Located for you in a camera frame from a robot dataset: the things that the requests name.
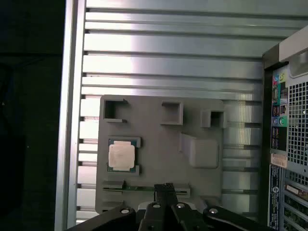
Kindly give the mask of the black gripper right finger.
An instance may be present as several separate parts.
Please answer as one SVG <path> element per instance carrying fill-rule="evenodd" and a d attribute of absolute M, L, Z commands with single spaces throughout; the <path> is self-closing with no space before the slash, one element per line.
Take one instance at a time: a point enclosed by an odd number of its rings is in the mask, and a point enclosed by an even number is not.
<path fill-rule="evenodd" d="M 166 183 L 167 206 L 181 231 L 271 231 L 272 228 L 231 212 L 220 206 L 209 206 L 199 212 L 179 202 L 173 183 Z"/>

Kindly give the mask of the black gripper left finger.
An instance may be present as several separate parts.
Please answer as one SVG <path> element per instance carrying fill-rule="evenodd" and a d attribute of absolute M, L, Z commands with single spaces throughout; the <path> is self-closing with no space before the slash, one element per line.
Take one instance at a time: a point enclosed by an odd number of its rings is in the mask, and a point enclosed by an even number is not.
<path fill-rule="evenodd" d="M 136 211 L 126 204 L 121 204 L 103 212 L 69 231 L 161 231 L 163 229 L 166 208 L 166 185 L 154 186 L 154 201 L 145 210 Z"/>

